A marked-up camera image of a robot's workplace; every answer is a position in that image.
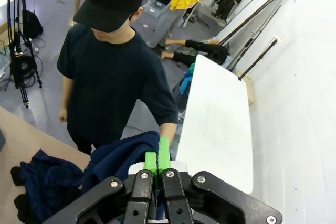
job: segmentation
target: person's right hand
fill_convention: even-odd
[[[61,108],[59,111],[58,118],[60,122],[67,122],[68,121],[68,111],[66,108]]]

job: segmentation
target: light stand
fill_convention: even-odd
[[[7,0],[7,22],[8,22],[8,38],[10,50],[10,75],[14,77],[16,89],[20,89],[23,104],[28,108],[28,96],[26,91],[25,79],[29,76],[36,75],[39,87],[42,88],[42,82],[37,72],[37,65],[34,59],[33,47],[29,38],[26,38],[20,28],[20,2],[19,0],[13,1],[13,28],[14,36],[12,33],[12,20],[11,20],[11,0]],[[26,0],[22,0],[22,13],[26,13]],[[24,44],[29,48],[30,55],[24,55],[21,50],[21,38]]]

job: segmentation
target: person in yellow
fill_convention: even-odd
[[[175,25],[183,17],[185,11],[193,7],[199,0],[171,0],[159,16],[155,33],[148,45],[165,47],[165,40],[169,37]]]

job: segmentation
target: black pants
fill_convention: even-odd
[[[87,139],[85,139],[82,136],[79,136],[77,133],[75,133],[74,131],[72,131],[69,126],[68,126],[68,132],[72,138],[72,140],[74,141],[74,143],[77,145],[77,148],[79,151],[84,152],[85,154],[91,155],[91,151],[92,151],[92,143],[90,143]],[[94,147],[97,149],[101,146],[103,146],[103,144],[93,144]]]
[[[215,16],[219,17],[221,20],[226,20],[234,5],[235,2],[233,0],[220,0]]]
[[[228,50],[223,46],[206,44],[193,40],[186,40],[184,46],[192,47],[197,51],[207,52],[208,55],[206,57],[220,65],[224,63],[229,54]],[[193,55],[175,52],[173,60],[186,64],[188,67],[190,67],[191,64],[195,63],[196,57]]]

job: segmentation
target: floor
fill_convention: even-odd
[[[26,0],[27,9],[33,9],[34,0]],[[0,91],[0,106],[24,119],[29,124],[47,133],[48,135],[72,146],[76,147],[71,140],[66,124],[58,120],[58,111],[61,105],[62,76],[56,69],[58,55],[64,41],[65,35],[70,28],[67,24],[73,15],[74,0],[36,0],[35,13],[44,27],[41,40],[34,40],[40,47],[39,56],[43,62],[42,81],[43,87],[40,89],[37,84],[27,89],[29,98],[29,109],[22,103],[20,92],[10,83],[7,91]],[[6,10],[0,8],[0,24],[6,21]],[[208,27],[199,23],[188,23],[186,28],[177,28],[173,33],[176,39],[207,39],[218,34],[222,29],[211,18],[202,14],[199,17],[208,24]],[[148,41],[153,35],[156,19],[147,13],[133,24],[133,27],[141,34],[144,40]],[[41,62],[37,61],[38,69],[41,71]],[[183,78],[183,71],[170,60],[162,61],[166,71],[169,87],[173,87]],[[141,131],[158,130],[149,109],[144,103],[138,101],[134,107],[128,126],[123,132],[123,137],[133,136]],[[177,135],[173,146],[172,156],[176,155],[179,135]]]

